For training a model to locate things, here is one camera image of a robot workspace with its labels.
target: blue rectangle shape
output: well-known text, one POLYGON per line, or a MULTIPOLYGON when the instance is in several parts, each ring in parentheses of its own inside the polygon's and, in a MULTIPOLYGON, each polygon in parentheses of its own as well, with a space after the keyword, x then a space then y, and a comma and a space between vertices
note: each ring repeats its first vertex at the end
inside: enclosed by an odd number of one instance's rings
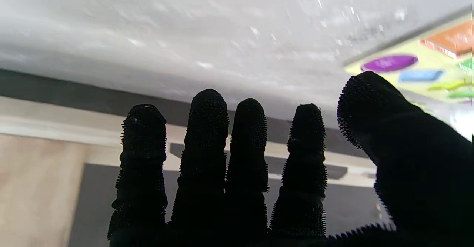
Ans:
POLYGON ((400 74, 398 81, 403 82, 433 82, 440 78, 440 76, 444 73, 443 69, 435 69, 435 70, 423 70, 423 69, 415 69, 405 71, 404 73, 400 74))

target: purple oval shape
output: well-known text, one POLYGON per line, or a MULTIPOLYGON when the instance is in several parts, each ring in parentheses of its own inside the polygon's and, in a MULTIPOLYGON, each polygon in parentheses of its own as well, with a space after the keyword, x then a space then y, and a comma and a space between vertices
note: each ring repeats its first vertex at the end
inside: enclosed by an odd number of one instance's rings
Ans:
POLYGON ((416 56, 411 55, 390 55, 370 61, 363 65, 362 71, 390 72, 404 69, 418 61, 416 56))

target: gloved hand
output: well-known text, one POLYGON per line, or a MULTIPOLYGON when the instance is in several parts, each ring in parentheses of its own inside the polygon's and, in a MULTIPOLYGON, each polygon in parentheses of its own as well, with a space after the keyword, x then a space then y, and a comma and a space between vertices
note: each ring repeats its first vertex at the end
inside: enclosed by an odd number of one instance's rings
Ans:
MULTIPOLYGON (((226 172, 227 105, 218 92, 205 90, 191 103, 179 188, 168 223, 162 168, 166 120, 152 105, 130 110, 123 124, 122 170, 112 204, 110 246, 399 246, 413 240, 467 237, 464 233, 472 226, 463 226, 464 217, 450 215, 447 209, 456 198, 474 198, 471 190, 462 188, 463 183, 472 183, 469 175, 456 175, 472 170, 472 148, 466 139, 408 103, 371 72, 347 82, 338 119, 349 141, 378 166, 375 188, 397 230, 369 225, 326 237, 325 132, 321 112, 313 104, 296 109, 283 184, 267 227, 263 108, 254 99, 238 105, 226 172), (462 169, 455 171, 455 166, 462 169)), ((468 201, 457 205, 456 214, 464 211, 472 217, 468 201)))

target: orange block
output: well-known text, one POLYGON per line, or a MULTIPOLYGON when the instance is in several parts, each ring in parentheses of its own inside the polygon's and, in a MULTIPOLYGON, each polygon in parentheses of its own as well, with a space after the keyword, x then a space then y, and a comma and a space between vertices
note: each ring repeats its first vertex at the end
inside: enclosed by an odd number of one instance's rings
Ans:
POLYGON ((474 47, 473 22, 472 20, 466 21, 456 27, 423 39, 421 43, 454 59, 466 53, 471 53, 474 47))

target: white trim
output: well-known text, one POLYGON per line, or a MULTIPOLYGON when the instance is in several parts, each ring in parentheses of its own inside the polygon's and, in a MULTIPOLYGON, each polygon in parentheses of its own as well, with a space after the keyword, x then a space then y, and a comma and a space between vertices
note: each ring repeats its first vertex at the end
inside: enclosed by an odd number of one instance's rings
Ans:
MULTIPOLYGON (((30 136, 51 140, 61 140, 90 144, 87 163, 118 166, 121 152, 120 133, 124 117, 97 113, 69 107, 0 97, 0 134, 30 136)), ((184 144, 185 127, 166 125, 169 143, 184 144)), ((230 147, 227 138, 226 150, 230 147)), ((286 159, 285 144, 268 142, 268 156, 286 159)), ((372 187, 376 167, 369 159, 344 154, 325 152, 326 164, 348 167, 348 173, 340 180, 330 180, 331 184, 372 187)), ((179 171, 179 158, 167 152, 164 169, 179 171)), ((279 175, 271 178, 280 179, 279 175)))

